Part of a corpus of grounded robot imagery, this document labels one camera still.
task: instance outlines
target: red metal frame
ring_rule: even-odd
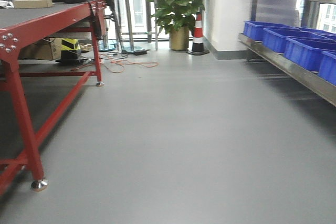
[[[103,10],[106,8],[106,4],[104,1],[96,0],[91,2],[91,6],[93,7],[92,9],[95,16],[98,18],[102,31],[104,32],[106,28],[104,27],[105,22]],[[67,28],[68,26],[87,18],[90,15],[91,12],[89,3],[83,3],[50,15],[38,17],[24,23],[0,29],[0,38],[2,38],[2,36],[10,35],[9,39],[3,42],[5,47],[0,48],[0,60],[5,71],[5,80],[0,81],[0,91],[8,91],[11,94],[15,115],[24,142],[24,149],[15,159],[0,160],[0,170],[2,170],[2,173],[0,173],[0,195],[7,190],[17,173],[23,168],[31,170],[34,180],[43,179],[44,171],[38,151],[39,146],[53,129],[62,114],[66,111],[67,107],[75,99],[76,95],[88,78],[90,76],[96,76],[97,81],[101,82],[102,76],[98,44],[92,22],[90,22],[90,27],[87,28]],[[91,32],[95,58],[95,70],[86,72],[20,74],[18,63],[19,50],[60,30],[68,32]],[[21,77],[45,76],[82,77],[68,95],[62,100],[51,116],[46,120],[43,126],[37,132],[34,132],[31,121],[32,119],[30,118],[24,89],[21,83]]]

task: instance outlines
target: dark gray tabletop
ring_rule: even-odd
[[[50,8],[0,9],[0,29],[50,15],[80,4],[54,3]]]

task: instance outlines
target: baseboard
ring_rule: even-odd
[[[244,60],[246,59],[246,51],[217,51],[211,43],[204,38],[204,45],[217,60]]]

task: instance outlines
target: yellow and black striped object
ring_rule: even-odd
[[[78,60],[81,50],[77,39],[62,39],[61,60]]]

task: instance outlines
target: potted plant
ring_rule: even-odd
[[[194,15],[200,9],[204,9],[203,0],[157,0],[157,9],[153,16],[156,17],[159,33],[164,30],[166,34],[170,34],[172,50],[188,48],[189,31],[193,34]]]

